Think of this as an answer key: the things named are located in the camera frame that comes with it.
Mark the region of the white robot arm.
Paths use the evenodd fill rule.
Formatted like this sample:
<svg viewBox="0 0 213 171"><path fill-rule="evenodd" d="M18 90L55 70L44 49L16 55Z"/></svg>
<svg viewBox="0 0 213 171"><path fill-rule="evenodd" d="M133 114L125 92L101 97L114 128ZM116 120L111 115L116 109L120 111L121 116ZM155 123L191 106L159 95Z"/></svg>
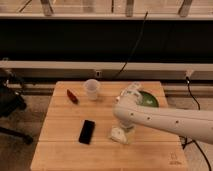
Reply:
<svg viewBox="0 0 213 171"><path fill-rule="evenodd" d="M118 96L114 116L124 129L144 125L213 144L213 111L141 106L137 89L124 89Z"/></svg>

